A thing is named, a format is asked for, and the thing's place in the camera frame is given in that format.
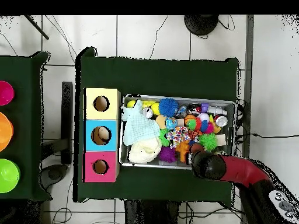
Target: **blue box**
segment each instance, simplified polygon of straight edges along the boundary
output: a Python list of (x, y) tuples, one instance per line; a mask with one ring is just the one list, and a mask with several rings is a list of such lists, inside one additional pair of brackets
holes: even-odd
[[(91, 139), (91, 133), (96, 127), (106, 127), (111, 133), (110, 141), (105, 145), (97, 145)], [(86, 151), (116, 151), (117, 120), (86, 120)]]

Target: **pink box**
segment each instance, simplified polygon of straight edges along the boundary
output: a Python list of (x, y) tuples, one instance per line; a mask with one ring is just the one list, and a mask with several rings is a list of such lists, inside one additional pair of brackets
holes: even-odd
[[(103, 160), (108, 165), (104, 174), (98, 174), (93, 169), (97, 160)], [(115, 182), (119, 174), (119, 163), (116, 151), (89, 151), (85, 153), (85, 180), (83, 182)]]

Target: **dark green tablecloth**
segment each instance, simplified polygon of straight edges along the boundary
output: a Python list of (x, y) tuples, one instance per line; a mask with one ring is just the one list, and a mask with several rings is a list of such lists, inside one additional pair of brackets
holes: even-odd
[(41, 158), (41, 66), (48, 58), (47, 52), (31, 57), (0, 56), (0, 81), (9, 82), (15, 98), (0, 106), (13, 124), (13, 137), (0, 152), (0, 158), (15, 162), (20, 168), (20, 180), (10, 192), (0, 194), (0, 199), (50, 199), (39, 184)]
[(238, 60), (167, 61), (95, 57), (86, 48), (76, 60), (74, 200), (127, 198), (222, 201), (231, 205), (231, 184), (195, 178), (190, 170), (121, 167), (115, 183), (82, 182), (83, 88), (117, 88), (153, 96), (232, 100), (237, 97)]

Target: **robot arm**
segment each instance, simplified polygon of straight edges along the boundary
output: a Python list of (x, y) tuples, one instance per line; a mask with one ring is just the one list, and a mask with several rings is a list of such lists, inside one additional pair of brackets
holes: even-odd
[(276, 187), (259, 163), (206, 151), (193, 152), (189, 163), (195, 176), (232, 182), (239, 188), (249, 224), (299, 224), (299, 212), (290, 203), (294, 197), (278, 190), (281, 185)]

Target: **light blue cloth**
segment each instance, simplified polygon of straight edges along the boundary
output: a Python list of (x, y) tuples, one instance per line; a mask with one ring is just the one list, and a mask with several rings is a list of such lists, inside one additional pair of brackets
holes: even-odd
[(143, 116), (141, 100), (137, 100), (133, 108), (123, 106), (122, 109), (124, 113), (121, 115), (121, 119), (127, 122), (123, 137), (125, 146), (160, 136), (157, 122)]

